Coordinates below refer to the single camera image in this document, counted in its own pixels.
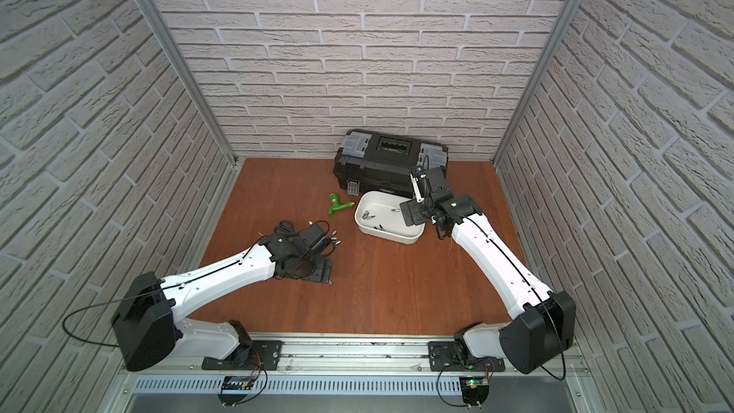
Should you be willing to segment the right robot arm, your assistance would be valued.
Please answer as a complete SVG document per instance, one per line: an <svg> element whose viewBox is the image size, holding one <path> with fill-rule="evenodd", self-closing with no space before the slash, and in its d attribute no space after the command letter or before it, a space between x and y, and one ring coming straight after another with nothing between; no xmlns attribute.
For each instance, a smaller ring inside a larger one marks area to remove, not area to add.
<svg viewBox="0 0 734 413"><path fill-rule="evenodd" d="M438 237L464 249L499 294L512 321L504 327L478 323L455 335L460 363L487 357L506 359L529 374L573 345L576 306L554 292L504 243L483 210L468 195L456 196L443 167L410 171L414 197L401 204L405 224L431 224Z"/></svg>

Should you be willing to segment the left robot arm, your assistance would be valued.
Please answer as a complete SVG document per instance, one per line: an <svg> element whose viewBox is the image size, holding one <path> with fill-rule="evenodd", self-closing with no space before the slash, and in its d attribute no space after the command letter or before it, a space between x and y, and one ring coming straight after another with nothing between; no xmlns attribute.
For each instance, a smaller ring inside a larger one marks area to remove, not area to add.
<svg viewBox="0 0 734 413"><path fill-rule="evenodd" d="M254 344L237 320L212 323L191 316L248 285L270 279L329 284L338 239L319 223L276 231L250 248L198 270L135 278L112 318L124 367L140 372L170 358L201 359L205 370L261 369Z"/></svg>

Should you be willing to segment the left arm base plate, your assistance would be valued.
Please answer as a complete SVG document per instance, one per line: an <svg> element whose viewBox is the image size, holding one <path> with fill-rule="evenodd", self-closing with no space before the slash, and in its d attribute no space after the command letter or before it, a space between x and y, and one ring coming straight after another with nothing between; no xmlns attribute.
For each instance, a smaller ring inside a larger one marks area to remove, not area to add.
<svg viewBox="0 0 734 413"><path fill-rule="evenodd" d="M260 366L267 371L277 369L284 342L282 340L253 340L241 343L225 359L204 358L203 370L253 370Z"/></svg>

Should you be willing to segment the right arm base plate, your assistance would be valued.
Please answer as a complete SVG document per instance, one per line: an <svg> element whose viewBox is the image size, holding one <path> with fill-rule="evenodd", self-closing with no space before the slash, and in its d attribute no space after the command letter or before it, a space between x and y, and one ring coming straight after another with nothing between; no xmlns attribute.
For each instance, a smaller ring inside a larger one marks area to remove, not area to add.
<svg viewBox="0 0 734 413"><path fill-rule="evenodd" d="M466 346L458 341L430 341L427 344L432 372L468 371L494 373L506 370L502 358L472 356Z"/></svg>

